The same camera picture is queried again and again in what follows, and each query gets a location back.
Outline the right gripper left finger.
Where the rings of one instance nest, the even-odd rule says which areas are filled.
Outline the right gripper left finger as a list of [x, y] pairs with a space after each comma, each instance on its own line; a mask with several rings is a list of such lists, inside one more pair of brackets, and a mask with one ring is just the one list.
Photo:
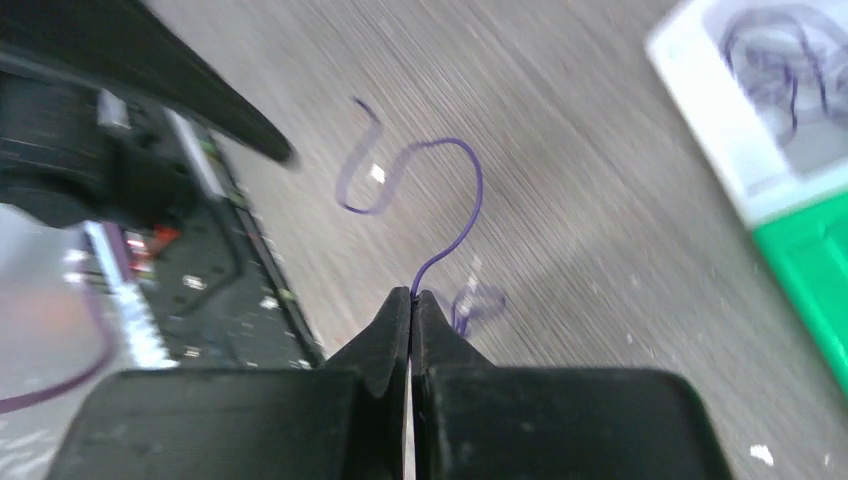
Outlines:
[[315, 369], [176, 368], [107, 376], [51, 479], [400, 479], [412, 298]]

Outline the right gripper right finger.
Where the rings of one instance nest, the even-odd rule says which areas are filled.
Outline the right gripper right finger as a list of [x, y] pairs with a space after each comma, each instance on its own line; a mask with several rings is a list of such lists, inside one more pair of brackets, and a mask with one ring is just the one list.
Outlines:
[[411, 313], [421, 479], [728, 479], [705, 406], [650, 368], [492, 364], [429, 291]]

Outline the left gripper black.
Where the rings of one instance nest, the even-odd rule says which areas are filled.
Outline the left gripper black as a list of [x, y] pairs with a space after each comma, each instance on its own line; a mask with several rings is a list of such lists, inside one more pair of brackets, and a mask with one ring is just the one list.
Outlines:
[[197, 210], [201, 191], [164, 109], [110, 91], [290, 160], [277, 127], [143, 2], [10, 0], [1, 4], [2, 203], [54, 228], [179, 227]]

